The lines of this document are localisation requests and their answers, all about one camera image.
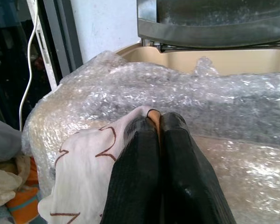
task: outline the orange fabric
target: orange fabric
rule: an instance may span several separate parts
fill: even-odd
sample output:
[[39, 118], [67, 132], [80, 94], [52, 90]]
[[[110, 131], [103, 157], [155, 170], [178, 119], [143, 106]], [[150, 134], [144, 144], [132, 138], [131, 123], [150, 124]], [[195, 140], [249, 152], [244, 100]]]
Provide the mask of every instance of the orange fabric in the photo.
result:
[[38, 188], [29, 188], [19, 191], [15, 197], [6, 203], [17, 224], [24, 224], [38, 216]]
[[27, 186], [33, 186], [38, 184], [38, 179], [37, 179], [37, 168], [36, 168], [36, 163], [33, 157], [30, 158], [30, 174], [27, 178], [27, 181], [25, 185]]

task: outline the wrapped object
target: wrapped object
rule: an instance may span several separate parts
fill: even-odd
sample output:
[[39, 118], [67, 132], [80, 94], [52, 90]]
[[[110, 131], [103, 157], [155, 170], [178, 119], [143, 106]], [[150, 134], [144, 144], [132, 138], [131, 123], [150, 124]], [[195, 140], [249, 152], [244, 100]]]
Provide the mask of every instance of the wrapped object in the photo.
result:
[[[56, 152], [69, 135], [114, 122], [140, 105], [175, 111], [193, 135], [217, 139], [209, 155], [212, 144], [197, 143], [238, 223], [280, 218], [280, 73], [221, 77], [205, 57], [186, 74], [103, 52], [65, 77], [31, 112], [22, 137], [23, 151], [38, 165], [43, 195], [50, 194]], [[246, 211], [255, 216], [245, 217]]]

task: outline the gray fabric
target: gray fabric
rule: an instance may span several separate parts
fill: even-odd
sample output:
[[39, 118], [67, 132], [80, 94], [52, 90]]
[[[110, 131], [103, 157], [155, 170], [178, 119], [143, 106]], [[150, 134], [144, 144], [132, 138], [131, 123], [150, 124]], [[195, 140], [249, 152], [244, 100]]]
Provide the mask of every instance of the gray fabric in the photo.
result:
[[0, 162], [10, 160], [21, 150], [21, 132], [0, 121]]

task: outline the white cloth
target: white cloth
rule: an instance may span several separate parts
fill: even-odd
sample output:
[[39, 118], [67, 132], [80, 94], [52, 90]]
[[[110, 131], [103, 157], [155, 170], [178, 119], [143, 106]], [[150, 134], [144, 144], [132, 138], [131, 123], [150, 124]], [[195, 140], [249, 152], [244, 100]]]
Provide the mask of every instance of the white cloth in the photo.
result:
[[21, 183], [21, 177], [0, 170], [0, 206], [14, 198], [14, 190], [16, 190], [21, 185]]
[[99, 224], [107, 198], [112, 167], [123, 147], [125, 127], [151, 108], [138, 107], [113, 124], [81, 130], [61, 146], [51, 195], [38, 204], [49, 224]]

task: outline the white wall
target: white wall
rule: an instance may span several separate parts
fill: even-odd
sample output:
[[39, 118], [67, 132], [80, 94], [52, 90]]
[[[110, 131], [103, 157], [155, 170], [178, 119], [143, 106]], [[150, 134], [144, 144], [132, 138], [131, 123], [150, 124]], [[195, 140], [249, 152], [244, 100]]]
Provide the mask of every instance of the white wall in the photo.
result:
[[71, 0], [83, 62], [139, 40], [136, 0]]

